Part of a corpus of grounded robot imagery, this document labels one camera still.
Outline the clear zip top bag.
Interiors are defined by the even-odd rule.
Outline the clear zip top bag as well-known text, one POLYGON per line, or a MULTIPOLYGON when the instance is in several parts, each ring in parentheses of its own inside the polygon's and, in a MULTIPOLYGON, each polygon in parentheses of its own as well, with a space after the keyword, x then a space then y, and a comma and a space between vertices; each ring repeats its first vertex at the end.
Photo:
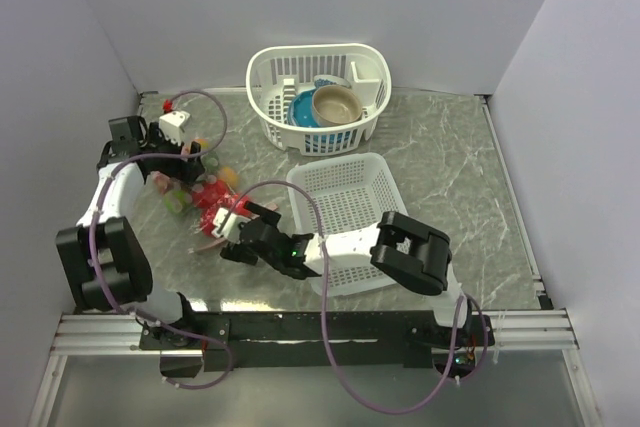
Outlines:
POLYGON ((191 230, 202 233, 208 240, 191 248, 190 254, 201 254, 226 243, 224 238, 214 235, 213 221, 221 207, 228 208, 236 200, 235 189, 239 186, 238 174, 222 165, 215 152, 202 156, 201 162, 204 174, 191 186, 158 171, 151 173, 153 184, 170 212, 179 214, 193 209, 200 212, 198 224, 191 230))

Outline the red fake fruit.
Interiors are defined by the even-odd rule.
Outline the red fake fruit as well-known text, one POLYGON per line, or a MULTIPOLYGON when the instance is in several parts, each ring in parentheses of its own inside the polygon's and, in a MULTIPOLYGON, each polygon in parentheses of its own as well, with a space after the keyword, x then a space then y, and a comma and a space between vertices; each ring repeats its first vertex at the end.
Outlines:
POLYGON ((229 208, 239 198, 221 180, 196 184, 191 188, 193 205, 200 210, 200 230, 209 237, 212 234, 213 219, 220 207, 229 208))

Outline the orange fake fruit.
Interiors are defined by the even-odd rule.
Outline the orange fake fruit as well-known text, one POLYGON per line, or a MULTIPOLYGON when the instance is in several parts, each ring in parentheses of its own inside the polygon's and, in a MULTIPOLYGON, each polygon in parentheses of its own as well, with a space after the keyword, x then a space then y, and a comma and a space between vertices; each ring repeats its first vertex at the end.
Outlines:
POLYGON ((223 166, 218 169, 217 178, 225 182, 232 189, 236 189, 239 185, 238 174, 228 166, 223 166))

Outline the green fake fruit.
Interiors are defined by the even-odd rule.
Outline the green fake fruit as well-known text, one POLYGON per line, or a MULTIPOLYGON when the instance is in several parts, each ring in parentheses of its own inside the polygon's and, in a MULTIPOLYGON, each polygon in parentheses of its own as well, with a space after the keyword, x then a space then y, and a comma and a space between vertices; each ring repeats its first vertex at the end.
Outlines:
POLYGON ((192 205, 191 195, 181 189, 167 191, 162 196, 165 207, 173 214, 183 214, 192 205))

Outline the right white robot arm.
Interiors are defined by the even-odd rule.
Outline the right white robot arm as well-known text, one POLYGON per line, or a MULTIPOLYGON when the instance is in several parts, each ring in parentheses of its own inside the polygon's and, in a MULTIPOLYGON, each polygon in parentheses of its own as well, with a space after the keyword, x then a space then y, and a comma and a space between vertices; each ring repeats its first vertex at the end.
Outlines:
POLYGON ((296 280, 380 274, 429 299, 431 313, 423 331, 432 344, 462 347, 470 340, 470 301, 453 271, 450 238, 442 231, 387 211, 380 221, 356 230, 288 235, 278 228, 277 212, 251 202, 245 210, 252 215, 221 208, 214 218, 214 233, 227 241, 223 258, 247 265, 262 260, 296 280))

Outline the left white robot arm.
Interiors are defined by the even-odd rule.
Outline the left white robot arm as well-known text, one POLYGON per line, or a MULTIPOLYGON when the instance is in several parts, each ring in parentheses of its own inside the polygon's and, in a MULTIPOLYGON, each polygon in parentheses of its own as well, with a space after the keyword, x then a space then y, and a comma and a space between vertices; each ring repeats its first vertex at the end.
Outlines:
POLYGON ((141 116, 112 119, 112 139, 97 163, 99 183, 75 226, 59 231, 56 248, 79 312, 112 309, 102 287, 122 309, 142 309, 164 321, 163 337, 178 349, 197 340, 199 325, 189 301, 153 281, 149 261, 127 217, 152 173, 192 185, 205 172, 198 157, 204 145, 186 142, 190 115, 177 111, 147 123, 141 116))

